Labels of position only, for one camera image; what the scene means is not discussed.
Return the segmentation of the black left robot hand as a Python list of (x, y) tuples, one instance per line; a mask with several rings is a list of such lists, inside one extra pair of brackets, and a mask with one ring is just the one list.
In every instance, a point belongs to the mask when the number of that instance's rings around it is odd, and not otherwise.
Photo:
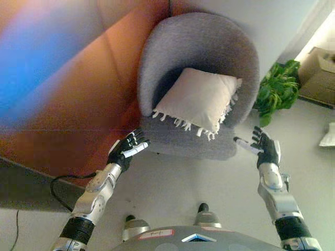
[(125, 138), (117, 140), (108, 152), (108, 164), (117, 164), (124, 173), (130, 167), (132, 157), (145, 150), (150, 145), (150, 140), (144, 137), (141, 128), (130, 132)]

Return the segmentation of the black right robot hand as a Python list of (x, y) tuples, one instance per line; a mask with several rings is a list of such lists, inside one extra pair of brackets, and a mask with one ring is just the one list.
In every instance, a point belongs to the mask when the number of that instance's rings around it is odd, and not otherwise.
[(235, 136), (233, 140), (237, 145), (252, 152), (258, 157), (256, 164), (257, 168), (264, 163), (275, 164), (279, 167), (281, 159), (279, 141), (271, 139), (264, 130), (257, 126), (254, 126), (252, 135), (252, 143), (249, 143), (237, 136)]

